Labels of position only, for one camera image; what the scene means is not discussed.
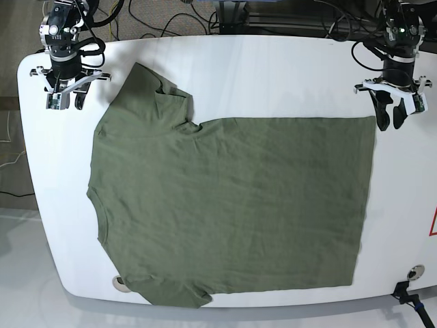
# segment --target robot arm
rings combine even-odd
[[[393,125],[396,129],[404,124],[409,115],[428,110],[423,90],[425,87],[431,87],[432,82],[426,77],[414,80],[413,73],[419,47],[425,36],[437,36],[437,26],[433,21],[437,7],[435,1],[415,2],[424,4],[382,0],[380,26],[377,30],[382,31],[383,35],[381,38],[368,38],[362,41],[367,50],[384,62],[383,69],[375,70],[382,72],[380,77],[366,80],[355,87],[356,92],[370,93],[381,131],[385,131],[390,125],[386,106],[393,103],[391,95],[401,98],[399,105],[393,110]],[[355,60],[354,49],[358,43],[352,47]]]
[[[110,79],[111,75],[99,68],[104,63],[105,44],[97,38],[93,27],[109,24],[121,10],[124,0],[120,0],[110,17],[94,22],[93,15],[99,0],[55,0],[53,9],[44,17],[40,25],[41,43],[44,52],[50,55],[52,68],[45,70],[38,66],[30,72],[44,80],[47,94],[47,109],[66,109],[70,106],[70,92],[76,93],[76,108],[82,109],[89,85],[96,79]],[[89,30],[92,37],[79,41],[82,31]],[[97,50],[84,51],[88,44],[97,44]],[[102,56],[102,64],[88,66],[82,64],[82,57]]]

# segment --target table surface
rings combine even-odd
[[[18,69],[18,88],[29,166],[44,229],[61,282],[80,297],[147,303],[112,285],[117,271],[97,241],[97,219],[86,196],[94,129],[135,62],[194,97],[193,122],[217,118],[374,115],[368,93],[354,85],[376,77],[355,64],[352,43],[282,36],[189,36],[107,44],[104,72],[82,111],[45,109],[43,82],[30,77],[50,67],[45,54]],[[379,59],[361,46],[371,67]],[[100,58],[86,59],[97,64]],[[422,53],[415,76],[437,81],[437,55]],[[213,295],[208,307],[243,308],[345,301],[387,295],[409,270],[425,265],[413,289],[437,284],[437,236],[430,230],[437,206],[437,92],[426,91],[429,111],[396,131],[376,135],[367,213],[351,286]]]

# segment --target shirt sleeve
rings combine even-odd
[[[165,78],[135,64],[96,130],[120,137],[162,134],[186,122],[190,99]]]
[[[139,293],[153,305],[200,308],[211,302],[212,297],[205,291],[168,279],[150,278],[135,282],[125,282],[127,287]]]

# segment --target olive green shirt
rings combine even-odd
[[[135,64],[96,128],[87,194],[125,285],[191,308],[216,293],[350,285],[375,118],[195,125],[190,101]]]

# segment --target floor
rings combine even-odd
[[[39,214],[0,208],[0,326],[9,328],[422,327],[392,297],[262,309],[180,309],[84,299],[61,285]],[[420,291],[437,323],[437,287]]]

